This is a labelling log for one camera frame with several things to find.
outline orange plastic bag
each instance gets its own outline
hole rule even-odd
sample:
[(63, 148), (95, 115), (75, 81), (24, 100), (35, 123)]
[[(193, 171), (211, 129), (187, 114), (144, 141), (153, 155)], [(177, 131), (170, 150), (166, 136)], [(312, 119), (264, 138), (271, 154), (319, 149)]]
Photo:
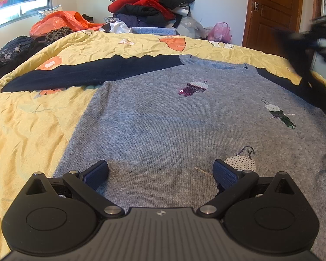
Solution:
[(63, 26), (67, 26), (75, 32), (85, 29), (99, 30), (103, 25), (104, 23), (90, 23), (86, 21), (78, 12), (58, 11), (47, 15), (43, 20), (35, 23), (29, 35), (35, 39)]

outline green bird embroidery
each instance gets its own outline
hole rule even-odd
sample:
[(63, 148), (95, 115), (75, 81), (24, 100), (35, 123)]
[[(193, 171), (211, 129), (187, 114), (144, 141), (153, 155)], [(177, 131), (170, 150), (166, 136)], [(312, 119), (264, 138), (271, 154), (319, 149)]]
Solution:
[(297, 127), (278, 106), (272, 105), (263, 99), (261, 101), (266, 105), (266, 109), (273, 115), (274, 118), (279, 118), (290, 129), (295, 129), (295, 127)]

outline window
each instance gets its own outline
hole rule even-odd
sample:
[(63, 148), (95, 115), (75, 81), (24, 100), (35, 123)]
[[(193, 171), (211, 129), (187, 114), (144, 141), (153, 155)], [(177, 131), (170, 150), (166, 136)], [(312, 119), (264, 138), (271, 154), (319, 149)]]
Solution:
[(28, 17), (44, 9), (51, 8), (51, 0), (34, 0), (0, 9), (0, 25)]

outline door panel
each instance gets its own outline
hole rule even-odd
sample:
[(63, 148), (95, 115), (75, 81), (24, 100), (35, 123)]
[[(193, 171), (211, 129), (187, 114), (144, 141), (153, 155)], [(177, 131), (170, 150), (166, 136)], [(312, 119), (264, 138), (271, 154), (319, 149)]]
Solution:
[(298, 31), (302, 0), (253, 0), (259, 3), (258, 11), (251, 9), (246, 47), (268, 54), (281, 55), (273, 34), (274, 29)]

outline gray knit fabric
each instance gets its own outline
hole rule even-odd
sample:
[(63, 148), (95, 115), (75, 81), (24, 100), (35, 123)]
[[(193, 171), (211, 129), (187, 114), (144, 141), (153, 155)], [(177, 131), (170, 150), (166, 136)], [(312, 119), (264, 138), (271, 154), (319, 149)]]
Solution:
[[(181, 60), (105, 82), (55, 176), (104, 159), (110, 177), (98, 191), (117, 205), (196, 209), (217, 193), (215, 159), (251, 146), (260, 176), (288, 172), (312, 205), (320, 220), (313, 252), (326, 260), (326, 116), (252, 66)], [(187, 83), (197, 86), (190, 96), (181, 92)]]

